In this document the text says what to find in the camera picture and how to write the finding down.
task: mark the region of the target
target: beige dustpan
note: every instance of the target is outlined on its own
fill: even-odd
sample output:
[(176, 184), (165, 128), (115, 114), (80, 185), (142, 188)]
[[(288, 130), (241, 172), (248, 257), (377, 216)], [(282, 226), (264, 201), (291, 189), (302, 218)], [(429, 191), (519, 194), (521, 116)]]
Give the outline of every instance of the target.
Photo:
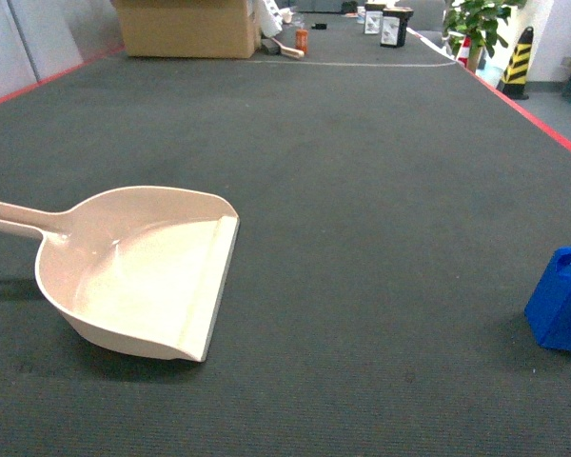
[(38, 286), (92, 343), (157, 359), (205, 360), (239, 218), (224, 199), (114, 189), (65, 212), (0, 202), (0, 231), (42, 238)]

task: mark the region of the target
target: blue container handle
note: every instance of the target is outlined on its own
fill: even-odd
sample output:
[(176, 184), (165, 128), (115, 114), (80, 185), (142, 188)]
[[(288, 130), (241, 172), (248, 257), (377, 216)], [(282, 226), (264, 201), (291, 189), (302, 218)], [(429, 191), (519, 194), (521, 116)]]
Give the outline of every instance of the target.
[(567, 274), (564, 270), (571, 266), (571, 247), (558, 248), (554, 253), (554, 259), (556, 259), (556, 272)]

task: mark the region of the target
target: blue plastic object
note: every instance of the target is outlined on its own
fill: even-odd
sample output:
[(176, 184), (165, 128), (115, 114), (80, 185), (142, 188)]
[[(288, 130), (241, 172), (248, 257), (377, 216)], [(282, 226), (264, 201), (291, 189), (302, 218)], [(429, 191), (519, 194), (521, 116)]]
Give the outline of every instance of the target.
[(554, 252), (524, 315), (541, 347), (571, 350), (571, 247)]

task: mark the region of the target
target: red floor edging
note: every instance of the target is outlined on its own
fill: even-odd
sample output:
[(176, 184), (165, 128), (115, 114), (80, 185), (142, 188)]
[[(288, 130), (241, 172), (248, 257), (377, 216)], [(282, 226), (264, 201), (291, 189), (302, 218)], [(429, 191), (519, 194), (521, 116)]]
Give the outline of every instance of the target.
[(114, 50), (102, 52), (101, 54), (98, 54), (98, 55), (94, 56), (93, 58), (89, 59), (88, 61), (83, 62), (82, 64), (79, 64), (75, 67), (72, 67), (71, 69), (60, 71), (59, 73), (53, 74), (52, 76), (49, 76), (48, 78), (45, 78), (42, 81), (39, 81), (38, 83), (30, 84), (29, 86), (25, 86), (24, 88), (22, 88), (20, 90), (16, 90), (15, 92), (11, 92), (11, 93), (3, 96), (3, 97), (0, 97), (0, 104), (2, 104), (4, 102), (8, 102), (9, 100), (11, 100), (13, 98), (18, 97), (19, 95), (23, 95), (24, 93), (28, 93), (34, 89), (38, 89), (41, 86), (44, 86), (45, 84), (48, 84), (51, 81), (54, 81), (55, 79), (61, 78), (62, 76), (66, 75), (68, 73), (72, 73), (73, 71), (76, 71), (76, 70), (84, 67), (85, 65), (91, 64), (91, 63), (93, 63), (99, 59), (103, 59), (104, 57), (115, 54), (115, 53), (120, 52), (124, 49), (125, 49), (125, 47), (121, 46), (121, 47), (116, 48)]
[(535, 126), (543, 130), (553, 140), (555, 140), (557, 143), (559, 143), (561, 146), (563, 146), (564, 148), (568, 149), (571, 152), (571, 140), (565, 138), (556, 130), (552, 129), (545, 122), (543, 122), (542, 119), (535, 116), (534, 114), (531, 114), (529, 111), (527, 111), (519, 104), (517, 104), (514, 100), (510, 99), (507, 95), (504, 95), (502, 92), (499, 92), (493, 86), (484, 81), (480, 76), (476, 75), (472, 71), (470, 71), (470, 73), (472, 73), (476, 77), (476, 79), (480, 80), (481, 83), (487, 86), (493, 93), (495, 93), (498, 97), (500, 97), (511, 108), (515, 109), (518, 113), (522, 114), (522, 116), (524, 116), (527, 120), (531, 121), (533, 124), (535, 124)]

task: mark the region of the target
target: wall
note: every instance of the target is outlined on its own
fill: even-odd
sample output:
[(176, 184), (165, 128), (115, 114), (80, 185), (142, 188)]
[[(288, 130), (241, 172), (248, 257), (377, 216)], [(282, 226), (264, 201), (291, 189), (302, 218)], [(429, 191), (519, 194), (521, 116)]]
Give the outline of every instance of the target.
[(36, 82), (6, 0), (0, 0), (0, 97)]
[(109, 0), (0, 0), (0, 97), (122, 46)]
[(510, 46), (497, 48), (492, 65), (502, 70), (507, 67), (522, 31), (529, 26), (534, 39), (527, 81), (564, 81), (569, 73), (561, 61), (571, 57), (571, 0), (528, 0), (522, 10), (515, 11), (509, 27), (500, 25), (500, 34)]

